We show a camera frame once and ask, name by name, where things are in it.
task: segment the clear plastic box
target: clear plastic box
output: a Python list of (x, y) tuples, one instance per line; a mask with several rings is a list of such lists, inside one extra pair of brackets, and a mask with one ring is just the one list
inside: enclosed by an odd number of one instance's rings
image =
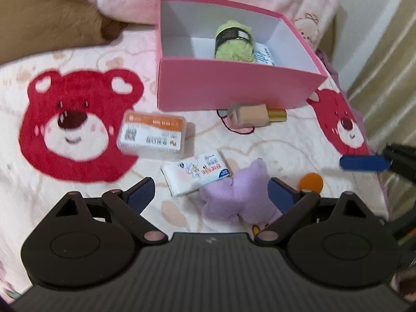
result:
[(181, 159), (184, 154), (186, 120), (160, 113), (124, 113), (117, 146), (128, 155), (160, 160)]

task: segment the gold cap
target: gold cap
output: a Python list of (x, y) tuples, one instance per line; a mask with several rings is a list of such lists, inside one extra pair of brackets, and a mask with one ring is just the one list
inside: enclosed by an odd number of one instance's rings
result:
[(284, 122), (288, 118), (288, 114), (285, 109), (267, 109), (270, 122)]

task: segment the perfume bottle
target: perfume bottle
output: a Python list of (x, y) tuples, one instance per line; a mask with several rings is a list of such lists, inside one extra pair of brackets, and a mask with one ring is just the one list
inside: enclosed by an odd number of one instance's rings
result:
[(255, 106), (231, 106), (227, 111), (231, 129), (263, 127), (269, 122), (284, 122), (287, 119), (285, 109), (267, 109), (265, 104)]

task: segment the green yarn ball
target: green yarn ball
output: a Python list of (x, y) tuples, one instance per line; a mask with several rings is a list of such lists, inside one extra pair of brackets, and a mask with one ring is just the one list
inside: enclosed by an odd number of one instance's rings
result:
[[(234, 20), (230, 20), (222, 26), (219, 26), (215, 37), (217, 37), (217, 35), (223, 30), (233, 27), (241, 28), (242, 30), (250, 34), (250, 37), (253, 41), (251, 28)], [(256, 62), (252, 43), (248, 43), (244, 40), (230, 40), (224, 42), (222, 45), (218, 47), (217, 52), (215, 53), (215, 58), (217, 60), (223, 61), (238, 61), (248, 63)]]

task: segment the purple star plush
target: purple star plush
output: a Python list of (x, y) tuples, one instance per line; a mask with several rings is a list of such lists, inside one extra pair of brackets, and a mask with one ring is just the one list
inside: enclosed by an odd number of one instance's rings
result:
[(271, 202), (267, 185), (270, 176), (261, 158), (240, 169), (233, 178), (204, 185), (199, 196), (205, 202), (203, 216), (211, 220), (238, 221), (249, 224), (271, 223), (282, 213)]

